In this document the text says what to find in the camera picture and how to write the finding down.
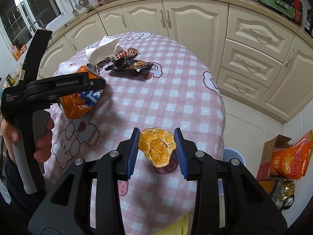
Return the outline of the person's left hand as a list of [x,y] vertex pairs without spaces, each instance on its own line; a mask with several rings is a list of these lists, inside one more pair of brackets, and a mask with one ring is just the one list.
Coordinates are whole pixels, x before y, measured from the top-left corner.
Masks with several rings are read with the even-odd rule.
[[[34,153],[34,158],[38,163],[46,162],[51,156],[52,129],[54,126],[54,121],[50,118],[46,125],[45,134],[43,134],[36,143],[37,150]],[[2,120],[1,132],[4,137],[5,145],[7,146],[8,155],[10,159],[16,163],[12,143],[19,140],[17,128],[8,123],[6,120]]]

